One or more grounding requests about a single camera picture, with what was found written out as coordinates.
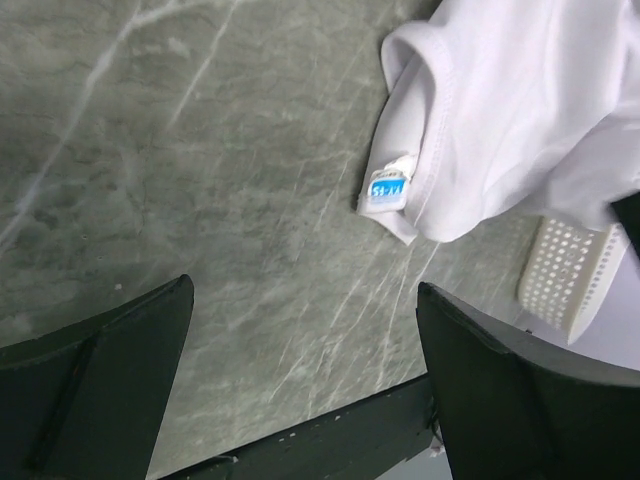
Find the clothing tag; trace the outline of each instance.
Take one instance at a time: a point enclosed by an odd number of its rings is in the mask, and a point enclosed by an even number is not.
[[[377,170],[371,175],[368,203],[376,212],[402,210],[407,204],[409,179],[395,168]]]

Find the marble vein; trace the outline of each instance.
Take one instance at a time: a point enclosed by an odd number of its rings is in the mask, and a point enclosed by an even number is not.
[[[269,403],[273,401],[273,399],[275,398],[277,393],[280,391],[280,389],[284,386],[285,383],[287,383],[289,378],[296,372],[297,368],[300,366],[300,364],[302,363],[302,361],[305,359],[306,356],[307,356],[307,353],[305,352],[302,355],[300,355],[300,357],[294,362],[294,364],[291,366],[289,371],[282,378],[282,380],[280,380],[278,385],[276,385],[276,388],[273,390],[273,392],[269,396]]]
[[[367,297],[367,301],[365,302],[364,306],[360,310],[360,313],[358,314],[354,322],[349,326],[346,332],[340,335],[340,338],[338,339],[335,345],[336,352],[339,351],[340,347],[342,346],[344,341],[347,339],[347,337],[351,335],[351,332],[353,332],[356,329],[356,327],[360,324],[360,321],[364,317],[364,314],[367,311],[367,308],[369,308],[369,305],[371,305],[371,302],[373,301],[373,299],[377,298],[377,295],[380,292],[380,290],[382,290],[382,287],[384,286],[384,284],[387,283],[387,280],[389,279],[389,275],[391,274],[392,268],[393,268],[393,265],[391,268],[387,270],[387,273],[384,275],[384,277],[382,278],[382,281],[378,284],[376,289],[369,294],[369,296]],[[329,368],[331,368],[331,366],[333,365],[334,359],[335,359],[335,355],[332,355],[329,363]]]
[[[416,279],[411,284],[411,290],[410,291],[412,291],[412,292],[416,292],[417,291],[418,284],[420,283],[420,281],[426,275],[427,270],[429,269],[429,266],[431,265],[431,262],[433,262],[433,259],[435,258],[436,253],[438,253],[438,248],[440,248],[440,245],[441,245],[440,243],[436,243],[436,245],[433,247],[433,251],[431,252],[431,255],[427,259],[426,263],[424,264],[424,267],[422,268],[420,273],[416,276]]]
[[[148,25],[154,24],[163,18],[169,17],[171,15],[175,15],[181,11],[184,11],[189,8],[193,8],[196,6],[204,5],[207,3],[211,3],[212,0],[196,0],[185,3],[180,3],[177,0],[169,0],[162,7],[148,10],[148,11],[139,11],[139,4],[136,7],[133,15],[129,19],[129,21],[122,27],[115,40],[107,47],[107,49],[100,54],[98,60],[91,72],[87,75],[87,78],[84,82],[84,86],[80,95],[78,96],[73,108],[71,109],[71,113],[69,115],[69,121],[67,126],[64,128],[63,133],[60,137],[60,140],[53,148],[46,161],[40,168],[40,171],[36,175],[35,179],[29,186],[26,194],[17,202],[16,204],[16,214],[9,221],[7,226],[0,232],[0,258],[6,252],[6,250],[10,247],[11,242],[15,238],[17,230],[20,228],[20,223],[24,219],[25,215],[31,210],[34,202],[36,201],[38,195],[40,194],[40,188],[43,180],[46,178],[47,174],[53,167],[54,163],[58,159],[60,152],[67,145],[69,139],[73,135],[82,115],[84,114],[89,101],[93,95],[96,85],[100,81],[100,79],[104,76],[104,74],[109,70],[111,64],[113,63],[113,58],[118,50],[118,47],[124,43],[129,35],[140,28],[146,27]],[[237,4],[242,0],[234,0],[234,4],[230,9],[230,14],[223,24],[223,28],[221,32],[218,32],[216,35],[216,39],[219,41],[219,37],[224,34],[226,28],[228,26],[228,22],[230,20],[230,15],[233,14]],[[213,46],[216,47],[217,50],[217,42],[214,40]]]
[[[327,208],[329,207],[329,203],[331,203],[331,200],[333,199],[333,196],[335,195],[336,191],[338,190],[339,186],[340,186],[340,182],[342,181],[342,179],[344,178],[344,174],[347,171],[347,167],[349,166],[349,161],[351,160],[352,155],[348,155],[347,159],[344,162],[344,165],[342,167],[342,171],[340,172],[340,175],[338,176],[338,180],[336,180],[336,183],[333,187],[333,189],[331,190],[331,193],[329,193],[329,196],[327,197],[327,200],[324,202],[324,206],[322,207],[322,210],[320,211],[320,215],[318,216],[318,220],[316,221],[315,226],[313,227],[313,231],[317,232],[318,229],[320,228],[320,224],[322,223],[322,219],[324,218],[325,213],[327,213]]]
[[[338,307],[338,309],[336,310],[335,315],[333,316],[333,320],[331,320],[331,324],[329,325],[329,329],[332,329],[335,325],[336,322],[339,320],[340,318],[340,314],[342,313],[342,311],[344,310],[345,305],[347,304],[347,302],[351,299],[351,297],[353,296],[353,294],[356,292],[356,290],[358,289],[358,287],[360,286],[360,284],[362,283],[362,280],[364,280],[364,277],[367,274],[367,270],[371,267],[371,265],[373,264],[373,262],[376,259],[376,256],[378,255],[378,253],[380,252],[380,248],[382,247],[382,242],[378,242],[378,245],[376,246],[375,250],[370,254],[370,259],[369,262],[367,263],[366,267],[364,268],[364,272],[362,273],[362,275],[360,275],[360,277],[353,283],[353,285],[351,285],[351,288],[349,289],[349,292],[347,293],[347,295],[344,297],[344,300],[342,301],[342,303],[340,304],[340,306]]]
[[[331,392],[331,395],[329,396],[329,398],[327,399],[325,406],[323,408],[331,408],[331,405],[334,404],[334,402],[336,401],[337,396],[339,395],[339,392],[341,392],[342,390],[342,385],[344,384],[345,380],[347,380],[350,377],[350,373],[351,373],[351,369],[353,368],[353,365],[356,363],[357,360],[360,359],[360,351],[357,351],[355,354],[352,354],[352,359],[351,362],[349,362],[349,365],[347,366],[347,368],[343,371],[342,373],[342,378],[340,379],[340,381],[338,382],[338,384],[336,385],[335,389]]]
[[[382,340],[382,358],[380,360],[380,370],[378,373],[378,379],[376,380],[376,389],[381,389],[383,382],[386,380],[386,364],[389,359],[389,348],[391,344],[391,332],[393,331],[393,323],[396,319],[396,312],[398,311],[398,303],[400,302],[400,297],[404,290],[404,283],[407,279],[407,273],[409,270],[409,264],[411,263],[411,255],[405,262],[404,267],[404,275],[402,275],[402,281],[400,282],[400,288],[398,288],[398,294],[396,295],[396,301],[393,304],[393,310],[391,311],[391,317],[389,318],[389,323],[387,324],[387,331],[384,335],[384,339]]]
[[[229,28],[229,24],[231,23],[231,18],[233,17],[233,14],[235,13],[236,9],[241,3],[243,3],[243,0],[232,0],[231,6],[227,10],[227,14],[225,15],[222,25],[218,29],[218,32],[216,33],[216,35],[213,37],[213,41],[211,42],[211,46],[209,47],[209,54],[205,57],[204,61],[196,71],[196,74],[191,79],[191,82],[189,83],[189,86],[187,87],[187,90],[185,91],[184,95],[180,99],[180,102],[178,102],[178,106],[174,110],[173,114],[171,115],[171,119],[167,124],[167,130],[173,127],[173,125],[176,123],[176,121],[180,117],[182,110],[184,110],[184,107],[189,101],[189,98],[191,98],[191,94],[193,93],[194,88],[196,88],[196,86],[200,82],[202,75],[207,71],[207,69],[209,68],[209,65],[211,65],[211,62],[213,61],[216,54],[218,53],[220,40],[226,33],[227,28]]]
[[[302,172],[304,171],[304,167],[306,165],[307,161],[303,160],[302,163],[300,164],[300,168],[298,169],[298,175],[296,176],[294,182],[293,182],[293,189],[291,190],[291,194],[289,195],[289,198],[287,199],[287,203],[285,204],[284,208],[282,209],[282,213],[280,214],[280,217],[278,218],[278,222],[276,223],[276,226],[273,228],[273,231],[271,232],[271,234],[269,235],[269,243],[267,244],[267,250],[271,250],[271,247],[273,246],[273,241],[276,239],[277,237],[277,233],[280,229],[280,225],[282,225],[282,222],[284,221],[284,218],[287,214],[287,210],[289,209],[289,206],[291,205],[291,202],[293,201],[293,199],[296,196],[296,192],[298,191],[298,184],[300,183],[300,178],[302,177]],[[267,263],[269,262],[269,258],[265,258],[262,262],[262,271],[264,271],[264,269],[267,266]]]

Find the white garment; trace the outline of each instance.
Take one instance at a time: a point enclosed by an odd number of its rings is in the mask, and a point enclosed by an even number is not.
[[[358,204],[405,243],[518,203],[603,229],[640,189],[640,0],[444,0],[389,35],[391,95]],[[376,203],[398,158],[406,202]]]

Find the perforated plastic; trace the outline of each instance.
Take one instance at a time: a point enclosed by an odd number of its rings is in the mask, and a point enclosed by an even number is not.
[[[520,303],[575,342],[598,313],[627,246],[620,225],[594,232],[545,218],[520,281]]]

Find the black object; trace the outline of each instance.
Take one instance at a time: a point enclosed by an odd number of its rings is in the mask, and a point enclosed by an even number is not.
[[[418,324],[455,480],[640,478],[640,372],[422,284]]]
[[[614,202],[611,207],[640,258],[640,193]]]
[[[144,479],[192,305],[181,277],[0,350],[0,479]],[[436,416],[455,480],[640,478],[640,372],[432,285],[420,285],[418,325],[428,375],[167,480],[374,480],[427,448]]]
[[[375,480],[428,448],[427,375],[194,465],[166,480]]]
[[[183,276],[0,350],[0,478],[144,479],[192,308]]]

